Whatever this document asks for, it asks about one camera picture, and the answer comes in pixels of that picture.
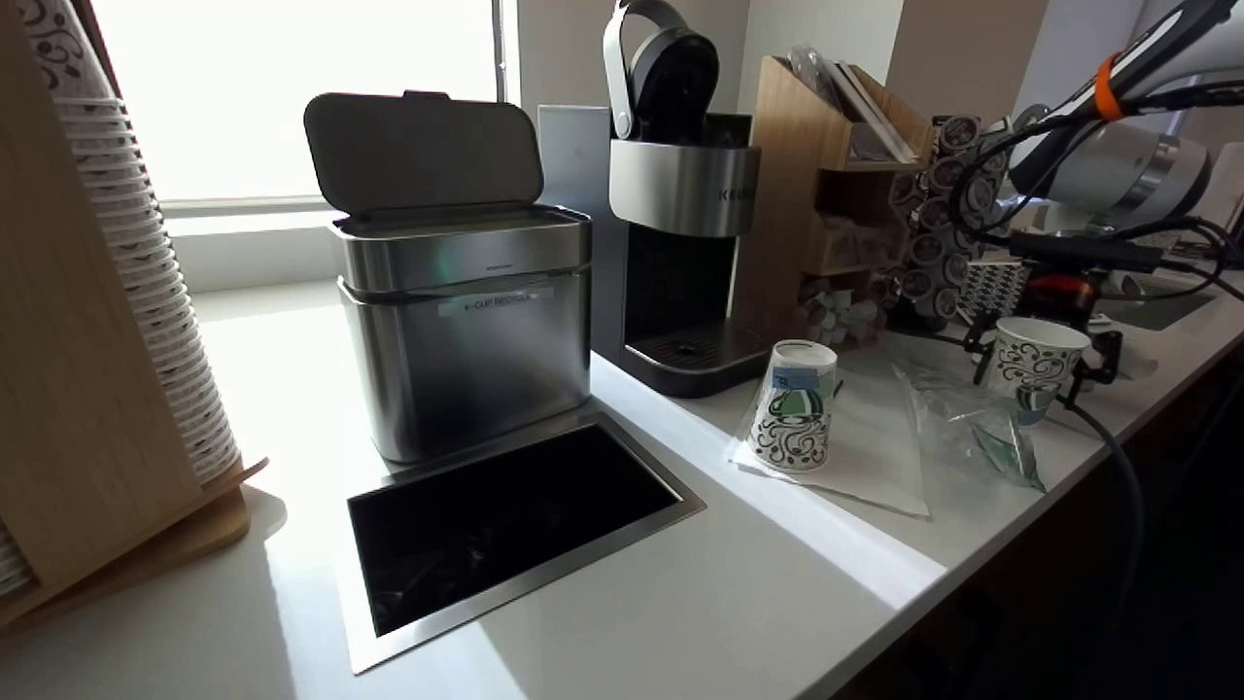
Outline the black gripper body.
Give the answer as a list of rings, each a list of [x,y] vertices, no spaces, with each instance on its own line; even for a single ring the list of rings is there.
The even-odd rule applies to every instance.
[[[1054,318],[1067,328],[1085,328],[1102,284],[1123,271],[1156,271],[1161,253],[1129,245],[1129,241],[1102,241],[1102,236],[1037,236],[1016,232],[1007,248],[1023,260],[1027,280],[1018,291],[1016,311],[1036,318]]]

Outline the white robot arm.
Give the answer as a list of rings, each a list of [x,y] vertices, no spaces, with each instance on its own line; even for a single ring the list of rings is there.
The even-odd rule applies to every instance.
[[[1212,156],[1165,131],[1141,129],[1143,112],[1234,109],[1242,92],[1242,59],[1220,48],[1218,59],[1191,51],[1234,20],[1238,0],[1180,0],[1123,56],[1054,109],[1031,104],[1001,139],[990,139],[953,182],[950,219],[983,245],[1001,245],[1031,265],[1018,309],[1037,318],[1085,328],[1102,284],[1112,271],[1156,271],[1150,232],[1203,228],[1195,219],[1209,186]],[[970,210],[970,186],[980,168],[1018,152],[1007,182],[1023,201],[1043,199],[1073,214],[1071,232],[1011,232],[1016,210]]]

